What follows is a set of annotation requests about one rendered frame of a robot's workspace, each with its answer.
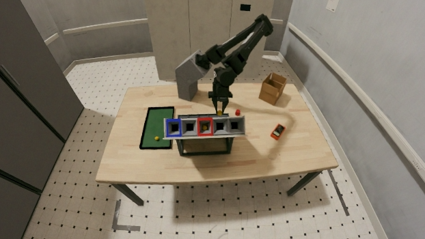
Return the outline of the green tray with black rim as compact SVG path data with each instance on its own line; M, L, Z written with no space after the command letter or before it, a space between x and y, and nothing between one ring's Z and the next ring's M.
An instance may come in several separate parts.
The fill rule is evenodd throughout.
M165 138L164 118L174 118L174 106L148 107L139 144L140 150L171 149L171 139L163 139ZM155 137L159 139L155 140Z

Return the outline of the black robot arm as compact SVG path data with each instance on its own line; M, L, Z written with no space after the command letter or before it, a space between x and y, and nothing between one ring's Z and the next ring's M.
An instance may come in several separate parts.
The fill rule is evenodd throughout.
M273 25L267 15L261 14L255 19L254 23L227 42L219 46L215 44L203 55L195 55L195 64L207 70L210 69L209 64L216 65L221 60L221 63L225 65L225 68L219 66L214 69L214 81L218 81L219 83L212 82L212 94L217 96L219 102L228 100L229 86L233 84L237 75L243 71L250 53L262 36L267 37L272 32ZM245 41L226 57L225 53L243 40Z

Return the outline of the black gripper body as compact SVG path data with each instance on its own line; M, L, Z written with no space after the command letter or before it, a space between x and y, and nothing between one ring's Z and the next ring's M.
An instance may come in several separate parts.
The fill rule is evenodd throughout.
M214 83L219 83L219 82L214 81ZM208 92L208 98L212 98L212 101L218 101L217 96L214 96L213 92ZM229 98L233 98L232 92L229 93Z

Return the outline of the white curved cover panel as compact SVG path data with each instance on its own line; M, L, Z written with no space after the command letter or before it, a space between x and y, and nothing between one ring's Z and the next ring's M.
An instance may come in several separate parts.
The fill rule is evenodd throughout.
M188 119L187 119L187 116L188 116ZM212 135L213 136L199 137L197 133L197 119L206 118L206 117L212 117ZM181 119L181 136L184 136L184 137L163 138L163 139L202 139L202 138L248 136L246 135L246 130L245 130L245 115L239 116L239 117L229 117L229 113L224 113L223 115L217 115L216 113L190 114L190 115L188 114L188 115L178 115L178 119ZM238 129L237 129L237 122L238 122ZM199 125L200 125L200 134L211 133L210 120L200 120ZM202 129L203 126L207 126L207 130L203 130ZM179 122L168 122L168 134L169 135L180 134Z

